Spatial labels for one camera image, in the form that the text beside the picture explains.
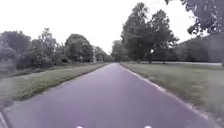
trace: grass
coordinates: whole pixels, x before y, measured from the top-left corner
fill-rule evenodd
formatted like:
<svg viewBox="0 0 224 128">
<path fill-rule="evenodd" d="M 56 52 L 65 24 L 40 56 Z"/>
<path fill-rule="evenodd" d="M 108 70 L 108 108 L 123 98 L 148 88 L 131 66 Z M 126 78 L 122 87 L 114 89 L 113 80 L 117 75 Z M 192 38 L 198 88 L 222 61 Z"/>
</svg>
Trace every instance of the grass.
<svg viewBox="0 0 224 128">
<path fill-rule="evenodd" d="M 221 67 L 121 64 L 208 112 L 224 127 L 224 70 Z"/>
<path fill-rule="evenodd" d="M 69 67 L 58 70 L 33 73 L 0 80 L 1 106 L 11 105 L 14 101 L 28 99 L 62 82 L 96 70 L 106 64 Z"/>
</svg>

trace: sky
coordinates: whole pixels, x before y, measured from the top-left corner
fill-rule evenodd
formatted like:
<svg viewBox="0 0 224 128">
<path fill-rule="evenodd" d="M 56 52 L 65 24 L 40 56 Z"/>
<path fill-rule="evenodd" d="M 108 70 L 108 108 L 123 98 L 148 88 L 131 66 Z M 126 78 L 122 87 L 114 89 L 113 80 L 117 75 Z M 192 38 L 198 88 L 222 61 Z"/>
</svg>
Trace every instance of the sky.
<svg viewBox="0 0 224 128">
<path fill-rule="evenodd" d="M 138 2 L 149 7 L 149 16 L 163 9 L 179 42 L 191 38 L 187 28 L 193 24 L 193 14 L 179 0 L 169 5 L 164 0 L 0 0 L 0 32 L 23 31 L 34 39 L 50 28 L 59 43 L 72 33 L 81 34 L 109 53 Z"/>
</svg>

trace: foliage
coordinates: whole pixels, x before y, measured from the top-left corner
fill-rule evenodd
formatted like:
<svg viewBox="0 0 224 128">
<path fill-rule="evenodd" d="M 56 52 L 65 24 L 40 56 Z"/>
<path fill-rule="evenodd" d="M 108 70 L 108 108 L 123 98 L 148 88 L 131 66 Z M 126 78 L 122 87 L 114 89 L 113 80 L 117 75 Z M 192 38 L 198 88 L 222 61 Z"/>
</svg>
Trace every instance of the foliage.
<svg viewBox="0 0 224 128">
<path fill-rule="evenodd" d="M 178 41 L 169 28 L 169 21 L 168 16 L 162 10 L 159 10 L 156 14 L 154 14 L 150 21 L 150 26 L 154 30 L 152 37 L 154 42 L 154 56 L 162 56 L 160 57 L 162 61 L 166 60 L 167 50 L 174 47 L 176 45 L 175 42 Z"/>
<path fill-rule="evenodd" d="M 166 51 L 175 46 L 178 40 L 169 28 L 169 18 L 159 10 L 148 21 L 148 8 L 144 3 L 138 3 L 132 10 L 122 32 L 122 43 L 128 56 L 135 60 L 152 60 L 152 51 L 160 53 L 163 61 Z"/>
<path fill-rule="evenodd" d="M 93 57 L 93 48 L 89 41 L 82 35 L 71 34 L 66 40 L 67 56 L 77 62 L 90 62 Z"/>
<path fill-rule="evenodd" d="M 124 24 L 121 35 L 128 56 L 136 61 L 143 60 L 145 54 L 147 11 L 144 3 L 138 3 Z"/>
<path fill-rule="evenodd" d="M 16 60 L 16 51 L 9 46 L 0 45 L 0 61 Z"/>
<path fill-rule="evenodd" d="M 15 51 L 23 52 L 30 43 L 30 37 L 21 31 L 5 31 L 0 36 L 0 43 L 9 46 Z"/>
<path fill-rule="evenodd" d="M 126 49 L 120 40 L 115 40 L 112 46 L 111 56 L 115 61 L 126 61 L 128 60 Z"/>
<path fill-rule="evenodd" d="M 104 52 L 100 47 L 94 47 L 93 51 L 96 61 L 111 61 L 111 56 Z"/>
<path fill-rule="evenodd" d="M 181 0 L 186 9 L 191 10 L 196 16 L 195 23 L 188 29 L 190 34 L 198 36 L 204 32 L 209 34 L 219 34 L 224 32 L 224 1 L 223 0 Z M 223 42 L 221 54 L 224 54 Z M 224 56 L 222 56 L 222 65 L 224 66 Z"/>
</svg>

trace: road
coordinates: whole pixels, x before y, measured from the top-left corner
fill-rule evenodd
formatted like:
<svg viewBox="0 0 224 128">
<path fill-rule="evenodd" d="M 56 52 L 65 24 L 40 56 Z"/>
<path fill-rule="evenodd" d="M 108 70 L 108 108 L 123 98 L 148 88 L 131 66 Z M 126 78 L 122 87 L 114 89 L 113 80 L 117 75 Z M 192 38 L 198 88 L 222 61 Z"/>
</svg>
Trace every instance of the road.
<svg viewBox="0 0 224 128">
<path fill-rule="evenodd" d="M 211 127 L 185 104 L 119 64 L 15 104 L 6 113 L 14 128 Z"/>
</svg>

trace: tree trunk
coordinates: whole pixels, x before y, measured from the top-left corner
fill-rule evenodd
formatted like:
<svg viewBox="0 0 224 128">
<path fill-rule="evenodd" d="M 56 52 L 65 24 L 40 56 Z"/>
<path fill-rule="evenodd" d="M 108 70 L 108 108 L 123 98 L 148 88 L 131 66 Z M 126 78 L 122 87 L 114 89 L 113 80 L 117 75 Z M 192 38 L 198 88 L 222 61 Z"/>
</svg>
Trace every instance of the tree trunk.
<svg viewBox="0 0 224 128">
<path fill-rule="evenodd" d="M 222 59 L 222 67 L 224 67 L 224 58 Z"/>
<path fill-rule="evenodd" d="M 149 62 L 149 64 L 152 63 L 152 54 L 150 54 L 150 55 L 148 56 L 148 62 Z"/>
</svg>

